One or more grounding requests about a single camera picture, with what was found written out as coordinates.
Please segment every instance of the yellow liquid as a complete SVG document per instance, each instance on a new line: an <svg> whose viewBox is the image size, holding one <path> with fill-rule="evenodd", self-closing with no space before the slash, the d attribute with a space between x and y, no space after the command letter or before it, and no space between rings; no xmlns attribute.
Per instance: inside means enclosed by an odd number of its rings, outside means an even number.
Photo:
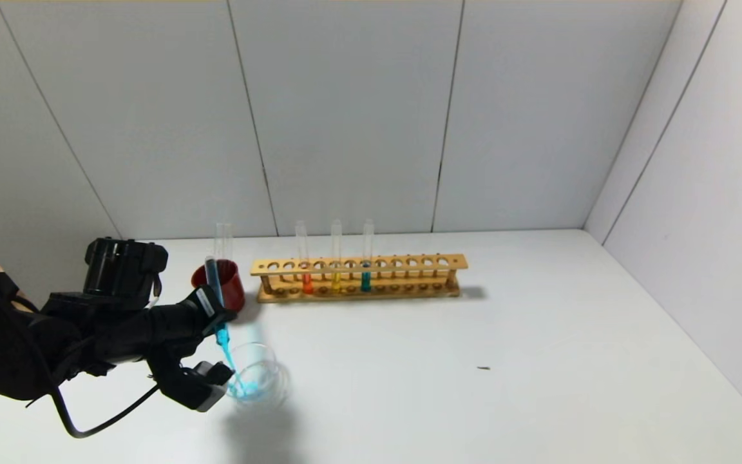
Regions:
<svg viewBox="0 0 742 464"><path fill-rule="evenodd" d="M342 285L339 284L339 273L335 273L330 280L330 290L332 290L334 293L339 293L339 290L342 289Z"/></svg>

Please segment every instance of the white label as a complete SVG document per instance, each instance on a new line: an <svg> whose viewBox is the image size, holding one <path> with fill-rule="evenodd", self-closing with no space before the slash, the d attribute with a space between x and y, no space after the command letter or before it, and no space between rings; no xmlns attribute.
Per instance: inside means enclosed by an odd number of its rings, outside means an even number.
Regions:
<svg viewBox="0 0 742 464"><path fill-rule="evenodd" d="M211 302L208 301L208 296L205 294L205 291L199 290L196 295L200 297L202 309L204 309L205 313L208 314L208 317L214 317L214 306L212 306Z"/></svg>

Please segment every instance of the red cup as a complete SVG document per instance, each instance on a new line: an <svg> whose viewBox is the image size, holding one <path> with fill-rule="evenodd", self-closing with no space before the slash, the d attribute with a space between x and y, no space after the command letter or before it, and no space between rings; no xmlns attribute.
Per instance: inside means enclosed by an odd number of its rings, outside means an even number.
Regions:
<svg viewBox="0 0 742 464"><path fill-rule="evenodd" d="M245 291L242 290L242 281L239 279L239 267L230 259L217 259L217 271L219 272L219 283L222 285L223 306L229 311L238 313L245 305ZM205 275L205 267L200 266L191 276L191 285L194 288L208 283Z"/></svg>

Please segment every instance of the white table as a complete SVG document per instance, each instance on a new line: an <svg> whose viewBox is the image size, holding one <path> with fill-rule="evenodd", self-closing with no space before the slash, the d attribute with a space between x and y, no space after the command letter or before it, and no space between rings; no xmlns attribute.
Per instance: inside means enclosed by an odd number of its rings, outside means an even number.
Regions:
<svg viewBox="0 0 742 464"><path fill-rule="evenodd" d="M210 241L158 243L170 253L162 301L176 302ZM329 238L311 243L328 253ZM359 237L344 243L359 253ZM296 250L292 237L236 247L245 269ZM465 253L463 297L260 308L245 276L243 319L259 314L233 340L274 347L292 374L286 406L245 421L228 399L200 414L156 394L75 440L49 399L24 409L0 397L0 463L742 464L742 398L586 233L385 235L374 252ZM198 359L222 359L214 340L186 364ZM76 425L126 407L146 374L136 363L68 382Z"/></svg>

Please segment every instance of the white wall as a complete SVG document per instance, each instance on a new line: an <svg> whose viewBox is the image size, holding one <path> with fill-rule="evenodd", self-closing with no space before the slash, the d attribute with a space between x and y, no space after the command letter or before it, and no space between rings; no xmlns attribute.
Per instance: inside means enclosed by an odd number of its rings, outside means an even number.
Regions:
<svg viewBox="0 0 742 464"><path fill-rule="evenodd" d="M0 15L0 264L35 303L77 291L85 250L118 235Z"/></svg>
<svg viewBox="0 0 742 464"><path fill-rule="evenodd" d="M727 3L606 248L742 394L742 0Z"/></svg>
<svg viewBox="0 0 742 464"><path fill-rule="evenodd" d="M281 235L427 232L460 0L232 0Z"/></svg>
<svg viewBox="0 0 742 464"><path fill-rule="evenodd" d="M123 235L276 234L224 2L2 9Z"/></svg>
<svg viewBox="0 0 742 464"><path fill-rule="evenodd" d="M725 0L685 0L585 229L606 241L677 106Z"/></svg>
<svg viewBox="0 0 742 464"><path fill-rule="evenodd" d="M582 226L679 2L1 8L119 234L178 238Z"/></svg>
<svg viewBox="0 0 742 464"><path fill-rule="evenodd" d="M680 2L466 2L435 231L580 228Z"/></svg>

